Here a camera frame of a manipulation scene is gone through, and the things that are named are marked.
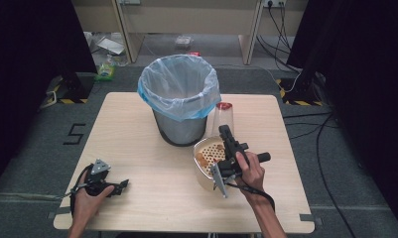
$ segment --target tabletop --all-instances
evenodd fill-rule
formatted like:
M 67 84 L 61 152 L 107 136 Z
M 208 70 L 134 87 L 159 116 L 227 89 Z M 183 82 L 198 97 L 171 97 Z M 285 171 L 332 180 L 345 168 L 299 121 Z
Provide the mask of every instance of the tabletop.
M 311 233 L 313 221 L 297 164 L 276 97 L 271 95 L 222 94 L 233 104 L 234 136 L 247 143 L 248 151 L 269 152 L 264 189 L 276 202 L 276 214 L 287 233 Z M 208 115 L 204 137 L 211 131 Z M 193 146 L 175 147 L 161 137 L 152 109 L 135 92 L 109 93 L 98 113 L 74 174 L 96 159 L 111 166 L 108 182 L 130 179 L 121 195 L 107 198 L 87 226 L 92 230 L 160 232 L 260 232 L 254 213 L 236 188 L 229 198 L 209 191 L 195 175 Z M 69 198 L 61 207 L 69 206 Z M 68 229 L 71 215 L 58 214 L 54 226 Z

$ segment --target trash can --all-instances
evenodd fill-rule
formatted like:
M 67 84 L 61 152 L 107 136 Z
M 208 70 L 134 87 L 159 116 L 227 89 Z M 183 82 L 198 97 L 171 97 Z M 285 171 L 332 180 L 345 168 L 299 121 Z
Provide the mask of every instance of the trash can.
M 175 55 L 144 68 L 137 92 L 151 106 L 159 132 L 179 147 L 197 143 L 220 98 L 214 68 L 201 57 Z

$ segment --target power outlet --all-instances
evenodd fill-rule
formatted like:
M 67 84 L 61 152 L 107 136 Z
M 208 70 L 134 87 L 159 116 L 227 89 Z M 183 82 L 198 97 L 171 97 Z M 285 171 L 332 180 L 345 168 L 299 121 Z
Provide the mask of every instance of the power outlet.
M 269 1 L 270 0 L 263 0 L 263 6 L 264 7 L 269 7 Z M 280 8 L 280 7 L 285 7 L 286 5 L 286 0 L 271 0 L 272 1 L 272 8 Z

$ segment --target person's arm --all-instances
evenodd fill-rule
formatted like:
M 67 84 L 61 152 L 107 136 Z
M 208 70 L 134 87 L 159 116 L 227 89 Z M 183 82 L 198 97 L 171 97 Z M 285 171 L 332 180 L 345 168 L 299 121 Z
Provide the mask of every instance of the person's arm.
M 75 196 L 74 213 L 72 217 L 72 224 L 68 230 L 68 238 L 79 238 L 84 232 L 84 229 L 89 220 L 98 213 L 98 209 L 102 201 L 109 195 L 114 186 L 108 186 L 98 196 L 91 196 L 87 194 L 86 189 L 81 188 Z
M 261 191 L 263 188 L 264 168 L 260 166 L 257 155 L 247 152 L 250 165 L 245 162 L 241 153 L 236 153 L 236 160 L 242 169 L 242 177 L 236 178 L 238 185 L 249 185 Z M 266 197 L 241 190 L 254 211 L 264 238 L 286 237 L 276 213 Z

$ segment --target blue plastic trash bag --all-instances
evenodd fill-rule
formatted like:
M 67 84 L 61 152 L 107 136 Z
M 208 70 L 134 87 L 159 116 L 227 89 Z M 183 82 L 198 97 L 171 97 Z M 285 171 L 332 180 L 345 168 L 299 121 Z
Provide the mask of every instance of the blue plastic trash bag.
M 190 55 L 153 61 L 144 68 L 137 92 L 153 110 L 179 122 L 206 117 L 221 100 L 214 68 Z

